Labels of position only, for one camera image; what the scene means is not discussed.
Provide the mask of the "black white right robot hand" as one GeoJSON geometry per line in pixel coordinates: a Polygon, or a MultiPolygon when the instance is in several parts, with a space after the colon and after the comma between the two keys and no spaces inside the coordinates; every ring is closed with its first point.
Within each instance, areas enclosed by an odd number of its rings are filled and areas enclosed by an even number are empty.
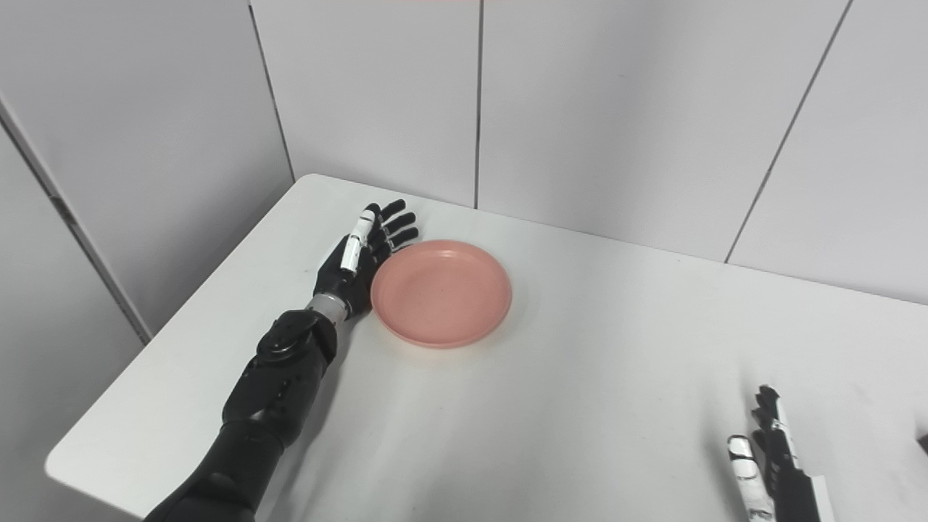
{"type": "Polygon", "coordinates": [[[782,398],[763,384],[751,410],[751,436],[726,440],[730,469],[748,521],[834,521],[824,476],[801,466],[782,398]]]}

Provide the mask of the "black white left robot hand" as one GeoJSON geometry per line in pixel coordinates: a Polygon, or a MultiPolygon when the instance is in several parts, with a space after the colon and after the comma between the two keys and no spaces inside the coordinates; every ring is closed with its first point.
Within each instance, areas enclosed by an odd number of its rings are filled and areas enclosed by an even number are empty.
{"type": "Polygon", "coordinates": [[[417,217],[404,199],[381,206],[369,204],[354,228],[341,239],[316,274],[314,295],[336,298],[353,318],[370,310],[373,279],[395,252],[420,235],[417,217]]]}

